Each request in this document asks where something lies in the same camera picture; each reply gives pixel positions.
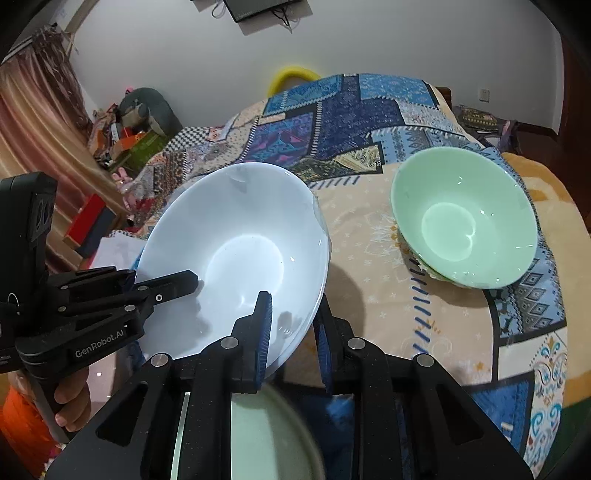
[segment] gray plush toy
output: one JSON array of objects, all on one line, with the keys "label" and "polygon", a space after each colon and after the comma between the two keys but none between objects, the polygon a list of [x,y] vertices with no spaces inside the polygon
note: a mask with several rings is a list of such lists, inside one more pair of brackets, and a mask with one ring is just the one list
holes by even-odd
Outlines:
[{"label": "gray plush toy", "polygon": [[119,111],[123,127],[133,128],[147,120],[158,135],[169,138],[183,129],[168,102],[153,88],[142,87],[125,95]]}]

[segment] white bowl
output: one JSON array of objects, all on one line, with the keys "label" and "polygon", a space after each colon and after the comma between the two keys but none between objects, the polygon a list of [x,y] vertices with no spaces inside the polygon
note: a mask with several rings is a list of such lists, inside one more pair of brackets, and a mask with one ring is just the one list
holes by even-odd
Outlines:
[{"label": "white bowl", "polygon": [[267,375],[304,338],[324,292],[330,238],[318,202],[293,173],[271,164],[222,168],[191,186],[150,235],[137,281],[182,270],[197,292],[157,306],[139,344],[146,356],[194,355],[230,335],[259,291],[272,295]]}]

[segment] patterned bedspread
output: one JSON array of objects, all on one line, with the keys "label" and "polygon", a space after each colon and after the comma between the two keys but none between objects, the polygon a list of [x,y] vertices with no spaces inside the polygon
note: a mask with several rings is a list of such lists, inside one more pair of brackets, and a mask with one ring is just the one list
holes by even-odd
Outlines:
[{"label": "patterned bedspread", "polygon": [[[515,284],[474,290],[434,280],[398,234],[389,205],[392,179],[411,154],[438,145],[477,151],[527,186],[540,235],[533,264]],[[245,109],[222,127],[185,129],[163,157],[169,204],[231,163],[274,163],[298,175],[317,195],[329,226],[326,295],[333,313],[386,353],[432,354],[533,473],[540,472],[564,403],[590,394],[591,367],[585,348],[591,327],[579,297],[580,283],[591,280],[591,245],[576,207],[549,171],[483,149],[422,80],[374,74],[307,83]],[[149,163],[144,175],[153,176],[162,161]],[[148,238],[162,211],[155,209],[137,235]],[[285,379],[320,385],[310,332],[288,360]]]}]

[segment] human hand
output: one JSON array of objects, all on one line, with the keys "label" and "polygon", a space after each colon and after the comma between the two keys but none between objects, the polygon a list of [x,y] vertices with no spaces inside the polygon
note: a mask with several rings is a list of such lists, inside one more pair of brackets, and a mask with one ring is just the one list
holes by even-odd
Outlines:
[{"label": "human hand", "polygon": [[[21,372],[8,374],[11,385],[22,395],[35,400],[27,377]],[[68,432],[80,430],[90,419],[90,390],[86,380],[88,367],[74,372],[60,381],[54,394],[55,401],[64,407],[56,414],[56,423]]]}]

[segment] bowl rim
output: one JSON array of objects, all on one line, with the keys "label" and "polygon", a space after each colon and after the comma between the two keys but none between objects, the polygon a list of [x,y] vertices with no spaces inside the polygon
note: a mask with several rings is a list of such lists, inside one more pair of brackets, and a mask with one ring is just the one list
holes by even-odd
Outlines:
[{"label": "bowl rim", "polygon": [[[173,215],[174,211],[176,210],[175,208],[175,204],[177,202],[179,202],[180,199],[183,198],[183,196],[189,196],[189,192],[195,188],[198,188],[199,185],[203,186],[203,182],[208,183],[210,181],[212,181],[212,179],[215,179],[217,176],[221,176],[221,175],[228,175],[229,170],[237,170],[239,168],[248,168],[248,169],[261,169],[261,170],[275,170],[277,173],[284,173],[285,175],[287,175],[288,177],[292,178],[294,181],[294,186],[296,188],[298,188],[303,195],[307,196],[310,201],[312,202],[312,204],[314,202],[316,202],[316,196],[314,195],[314,193],[308,188],[308,185],[306,185],[301,178],[299,178],[297,175],[293,174],[292,172],[290,172],[289,170],[284,169],[283,167],[271,164],[271,163],[263,163],[263,162],[243,162],[243,163],[233,163],[231,165],[228,165],[226,167],[222,167],[210,174],[207,174],[205,177],[203,177],[202,179],[196,181],[195,183],[193,183],[193,185],[191,185],[187,190],[185,190],[184,192],[182,192],[181,195],[179,195],[176,199],[174,199],[174,201],[172,202],[171,205],[168,206],[168,208],[166,209],[166,211],[163,213],[162,217],[160,217],[160,219],[158,220],[158,222],[156,223],[156,225],[154,226],[154,229],[152,230],[152,232],[150,233],[150,236],[148,237],[148,240],[144,246],[144,250],[142,252],[142,255],[139,259],[139,264],[138,264],[138,268],[137,270],[140,270],[142,267],[142,263],[146,262],[146,252],[149,252],[149,245],[150,245],[150,239],[154,238],[154,234],[159,231],[160,229],[164,228],[164,222],[163,219]],[[315,208],[314,204],[313,204],[313,209],[314,209],[314,215],[316,217],[316,221],[319,224],[320,229],[324,232],[325,236],[326,236],[326,241],[324,242],[324,248],[322,251],[322,257],[326,259],[326,265],[323,268],[323,273],[322,273],[322,282],[320,285],[320,291],[317,295],[316,301],[314,302],[314,306],[313,308],[310,310],[310,314],[308,318],[304,318],[304,320],[302,321],[300,328],[298,329],[298,331],[296,332],[296,334],[291,338],[291,340],[289,342],[286,342],[279,354],[279,356],[277,357],[277,359],[275,361],[273,361],[271,364],[267,365],[267,370],[265,371],[265,376],[268,377],[269,375],[271,375],[272,373],[274,373],[281,365],[283,365],[286,360],[293,354],[293,352],[296,350],[296,348],[298,347],[298,345],[300,343],[302,343],[302,340],[304,339],[304,337],[306,336],[306,333],[308,332],[308,330],[310,329],[310,326],[312,325],[312,322],[314,321],[314,317],[316,316],[316,312],[318,311],[318,308],[320,307],[320,302],[322,300],[322,295],[324,294],[324,289],[326,288],[326,281],[327,281],[327,276],[328,276],[328,270],[329,270],[329,263],[330,263],[330,250],[331,250],[331,242],[330,242],[330,235],[329,235],[329,231],[328,228],[326,226],[325,222],[321,222],[320,219],[318,219],[318,217],[316,215],[318,215],[318,213],[322,214],[322,212],[318,211],[319,209]]]},{"label": "bowl rim", "polygon": [[400,172],[403,171],[405,168],[407,168],[407,166],[411,163],[416,163],[417,161],[421,161],[421,157],[424,156],[424,154],[426,152],[431,152],[433,153],[433,151],[458,151],[458,152],[462,152],[462,155],[467,155],[467,156],[472,156],[475,161],[479,161],[482,162],[482,164],[486,164],[486,165],[491,165],[494,168],[497,168],[500,172],[504,173],[505,175],[507,175],[507,177],[514,183],[516,183],[517,185],[519,185],[519,190],[521,192],[521,194],[525,197],[527,204],[529,205],[529,215],[530,218],[533,219],[533,223],[535,225],[535,242],[534,245],[536,246],[535,249],[532,249],[532,253],[531,253],[531,258],[528,260],[527,265],[525,265],[525,261],[524,261],[524,268],[523,268],[523,273],[518,274],[515,278],[510,277],[511,280],[505,280],[502,283],[497,283],[497,282],[485,282],[485,281],[479,281],[478,284],[475,284],[474,282],[469,282],[469,281],[462,281],[459,279],[455,279],[455,278],[450,278],[449,275],[445,272],[442,272],[441,269],[434,267],[431,263],[427,262],[423,256],[420,254],[420,252],[417,251],[417,249],[413,248],[413,246],[411,246],[410,244],[408,244],[411,252],[413,252],[416,256],[418,256],[421,259],[421,262],[425,263],[425,265],[427,265],[429,268],[433,269],[435,272],[437,272],[438,274],[442,275],[443,277],[445,277],[449,282],[451,283],[457,283],[460,284],[462,286],[465,287],[470,287],[470,288],[482,288],[482,289],[495,289],[495,288],[503,288],[506,287],[507,285],[511,285],[512,283],[515,283],[517,280],[519,280],[521,277],[523,277],[523,275],[525,275],[525,273],[527,273],[527,271],[529,270],[531,263],[534,260],[535,257],[535,253],[537,251],[537,245],[538,245],[538,241],[539,241],[539,229],[540,226],[538,224],[538,219],[537,216],[535,214],[535,210],[534,210],[534,206],[532,204],[532,201],[530,200],[530,197],[527,195],[526,191],[521,187],[521,185],[519,184],[518,181],[516,181],[511,174],[509,174],[509,172],[507,172],[504,168],[502,168],[501,166],[497,165],[495,162],[493,162],[492,160],[490,160],[489,158],[486,158],[484,155],[480,155],[478,152],[474,152],[472,150],[467,150],[465,148],[458,148],[458,147],[447,147],[447,146],[441,146],[441,147],[430,147],[430,148],[426,148],[424,150],[415,152],[414,154],[412,154],[410,157],[408,157],[405,161],[403,161],[401,163],[401,165],[398,167],[398,170],[396,172],[396,175],[394,176],[394,180],[392,181],[392,186],[390,188],[390,206],[392,207],[392,214],[394,215],[394,220],[396,221],[396,224],[398,226],[398,230],[400,231],[400,233],[402,234],[402,236],[405,239],[405,242],[408,243],[408,241],[406,240],[406,236],[405,236],[405,232],[404,226],[401,226],[400,223],[397,220],[397,208],[396,208],[396,202],[394,202],[394,190],[396,189],[396,185],[400,183]]}]

